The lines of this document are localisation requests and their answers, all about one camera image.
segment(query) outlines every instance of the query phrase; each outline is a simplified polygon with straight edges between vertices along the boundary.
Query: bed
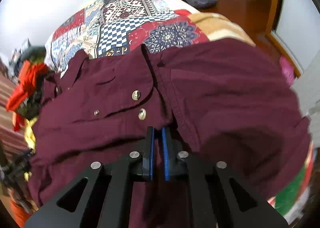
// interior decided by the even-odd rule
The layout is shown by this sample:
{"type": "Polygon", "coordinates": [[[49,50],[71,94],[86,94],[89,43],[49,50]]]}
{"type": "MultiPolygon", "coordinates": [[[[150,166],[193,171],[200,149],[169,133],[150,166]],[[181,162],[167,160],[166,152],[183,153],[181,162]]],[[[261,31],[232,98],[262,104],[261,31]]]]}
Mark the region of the bed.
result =
{"type": "MultiPolygon", "coordinates": [[[[63,23],[46,42],[45,63],[61,77],[68,62],[84,49],[90,59],[125,55],[144,43],[151,53],[222,38],[255,46],[237,24],[213,13],[200,13],[181,0],[96,0],[63,23]]],[[[295,201],[307,191],[313,166],[312,144],[294,180],[269,199],[288,217],[295,201]]]]}

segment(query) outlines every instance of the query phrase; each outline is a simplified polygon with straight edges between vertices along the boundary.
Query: triangular cutout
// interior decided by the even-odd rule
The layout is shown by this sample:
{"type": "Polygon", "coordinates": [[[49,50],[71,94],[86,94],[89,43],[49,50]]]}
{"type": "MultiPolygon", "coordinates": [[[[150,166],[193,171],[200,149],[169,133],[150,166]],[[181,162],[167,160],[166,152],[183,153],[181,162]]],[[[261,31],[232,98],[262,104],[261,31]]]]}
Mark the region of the triangular cutout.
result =
{"type": "Polygon", "coordinates": [[[63,197],[57,202],[57,206],[73,213],[80,201],[83,191],[88,183],[87,178],[81,179],[75,186],[73,186],[63,197]]]}
{"type": "Polygon", "coordinates": [[[230,178],[229,182],[241,212],[258,206],[257,201],[234,178],[230,178]]]}

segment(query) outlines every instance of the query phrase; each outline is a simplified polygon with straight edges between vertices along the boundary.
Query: wooden floor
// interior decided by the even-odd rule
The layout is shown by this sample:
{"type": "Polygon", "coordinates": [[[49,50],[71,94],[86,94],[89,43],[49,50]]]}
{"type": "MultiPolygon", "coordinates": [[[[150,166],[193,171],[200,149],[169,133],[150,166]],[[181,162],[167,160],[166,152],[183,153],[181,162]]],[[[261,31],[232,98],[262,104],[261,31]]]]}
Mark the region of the wooden floor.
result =
{"type": "Polygon", "coordinates": [[[275,62],[280,53],[265,38],[269,8],[257,0],[218,0],[215,7],[200,9],[201,12],[219,13],[241,26],[258,47],[264,50],[275,62]]]}

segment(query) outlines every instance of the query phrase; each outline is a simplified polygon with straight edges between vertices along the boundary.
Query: maroon shirt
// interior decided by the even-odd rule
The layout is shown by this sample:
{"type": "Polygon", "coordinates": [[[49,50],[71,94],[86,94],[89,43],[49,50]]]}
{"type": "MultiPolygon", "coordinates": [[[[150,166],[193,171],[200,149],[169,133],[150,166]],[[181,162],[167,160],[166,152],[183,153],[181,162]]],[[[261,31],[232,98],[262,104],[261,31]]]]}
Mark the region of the maroon shirt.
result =
{"type": "MultiPolygon", "coordinates": [[[[265,198],[294,178],[309,148],[309,120],[279,68],[234,39],[93,60],[80,50],[61,79],[44,81],[43,96],[29,181],[40,206],[93,161],[132,151],[148,126],[177,126],[186,150],[227,162],[265,198]]],[[[186,205],[180,184],[135,184],[130,227],[181,227],[184,211],[174,209],[186,205]]]]}

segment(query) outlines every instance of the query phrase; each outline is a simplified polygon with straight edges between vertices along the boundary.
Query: checkered pattern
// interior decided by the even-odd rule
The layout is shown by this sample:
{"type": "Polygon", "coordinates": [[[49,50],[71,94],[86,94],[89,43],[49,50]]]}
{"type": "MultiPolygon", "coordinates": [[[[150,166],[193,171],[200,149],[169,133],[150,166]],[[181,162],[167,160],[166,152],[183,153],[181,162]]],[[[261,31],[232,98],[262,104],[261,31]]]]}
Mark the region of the checkered pattern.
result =
{"type": "Polygon", "coordinates": [[[141,16],[119,19],[113,23],[100,27],[100,40],[97,47],[97,55],[102,55],[111,48],[121,47],[127,44],[127,33],[141,26],[145,22],[168,20],[177,17],[173,11],[159,16],[141,16]]]}

